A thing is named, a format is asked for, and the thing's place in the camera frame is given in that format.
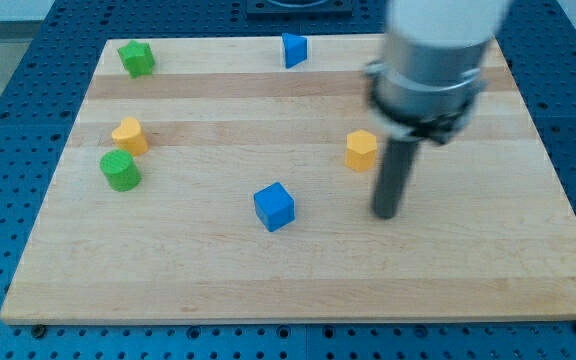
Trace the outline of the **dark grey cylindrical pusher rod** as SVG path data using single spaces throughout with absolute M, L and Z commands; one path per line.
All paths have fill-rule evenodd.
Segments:
M 418 148 L 419 141 L 387 141 L 373 192 L 372 210 L 377 217 L 397 215 Z

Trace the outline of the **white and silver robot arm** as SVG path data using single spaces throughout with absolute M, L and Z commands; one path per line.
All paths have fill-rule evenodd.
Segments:
M 470 121 L 485 83 L 481 63 L 508 0 L 393 0 L 380 57 L 365 68 L 372 118 L 386 148 L 374 214 L 396 216 L 419 144 L 451 141 Z

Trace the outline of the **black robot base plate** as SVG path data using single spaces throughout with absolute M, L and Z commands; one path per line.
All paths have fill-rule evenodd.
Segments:
M 354 0 L 246 0 L 247 18 L 269 16 L 349 15 Z

